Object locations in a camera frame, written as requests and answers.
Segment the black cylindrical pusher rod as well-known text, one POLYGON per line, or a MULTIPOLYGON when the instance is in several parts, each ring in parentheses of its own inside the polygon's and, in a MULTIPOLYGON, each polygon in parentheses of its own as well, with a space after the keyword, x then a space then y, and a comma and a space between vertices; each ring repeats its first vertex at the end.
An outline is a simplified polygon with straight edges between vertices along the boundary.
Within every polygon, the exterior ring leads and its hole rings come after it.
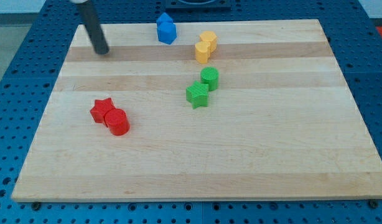
POLYGON ((109 52, 109 46, 101 28, 93 1, 88 0, 83 4, 77 4, 77 9, 95 53, 98 55, 106 55, 109 52))

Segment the white rod holder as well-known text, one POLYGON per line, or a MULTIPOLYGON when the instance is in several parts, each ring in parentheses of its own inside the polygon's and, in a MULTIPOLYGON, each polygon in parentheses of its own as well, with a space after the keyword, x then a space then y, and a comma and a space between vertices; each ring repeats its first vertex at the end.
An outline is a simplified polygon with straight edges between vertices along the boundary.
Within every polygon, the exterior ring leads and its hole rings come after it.
POLYGON ((85 2, 87 2, 88 0, 70 0, 70 2, 74 3, 74 4, 83 4, 85 2))

